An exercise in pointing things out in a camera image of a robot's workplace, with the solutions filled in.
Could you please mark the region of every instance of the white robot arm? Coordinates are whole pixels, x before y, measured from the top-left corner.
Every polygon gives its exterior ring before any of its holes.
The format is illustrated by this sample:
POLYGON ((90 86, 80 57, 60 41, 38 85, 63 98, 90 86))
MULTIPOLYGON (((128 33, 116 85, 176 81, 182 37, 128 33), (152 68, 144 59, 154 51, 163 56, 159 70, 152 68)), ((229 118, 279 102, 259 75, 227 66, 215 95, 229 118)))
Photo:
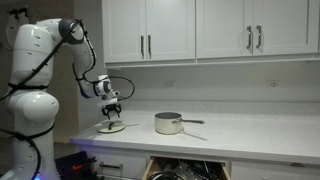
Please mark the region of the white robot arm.
POLYGON ((112 90, 107 75, 99 76, 96 81, 85 77, 94 67, 95 52, 81 21, 50 19, 21 26, 14 46, 9 90, 4 97, 8 111, 14 115, 15 130, 0 129, 16 137, 13 139, 15 164, 0 180, 60 179, 54 164, 51 131, 59 103, 46 89, 52 77, 53 55, 62 44, 73 53, 73 71, 82 96, 100 96, 106 106, 120 106, 119 92, 112 90))

